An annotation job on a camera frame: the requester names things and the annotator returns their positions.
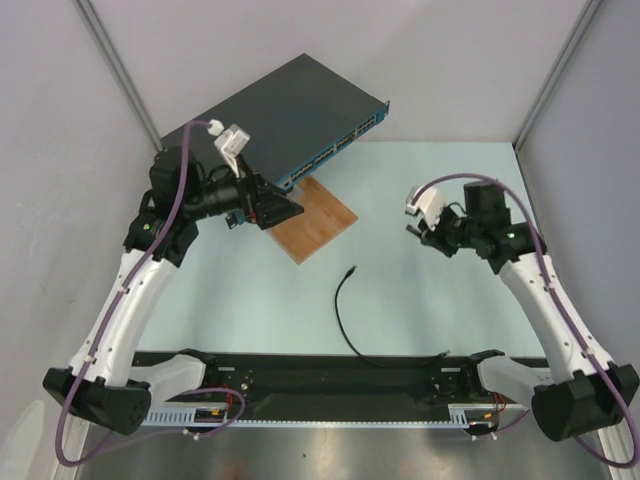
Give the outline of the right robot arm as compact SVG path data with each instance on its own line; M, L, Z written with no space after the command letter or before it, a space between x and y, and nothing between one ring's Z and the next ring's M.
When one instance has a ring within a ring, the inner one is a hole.
M542 346L545 374L499 351L470 356L460 377L463 395L484 401L494 392L525 406L552 441L631 424L629 405L639 388L631 365L618 365L595 339L568 298L553 260L528 214L520 223L509 206L523 205L503 183L463 175L464 207L456 212L429 182L410 191L407 229L420 243L451 258L462 249L486 261L514 296Z

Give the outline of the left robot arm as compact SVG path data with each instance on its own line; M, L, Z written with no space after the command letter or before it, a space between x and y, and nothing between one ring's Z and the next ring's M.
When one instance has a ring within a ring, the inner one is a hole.
M134 433L149 409L191 393L199 400L220 388L216 359L185 349L152 367L132 365L152 310L198 236L197 221L240 212L267 230L303 213L302 205L244 162L233 173L205 176L191 153L158 153L151 187L124 241L114 285L80 350L65 368L51 368L44 389L73 415L123 435Z

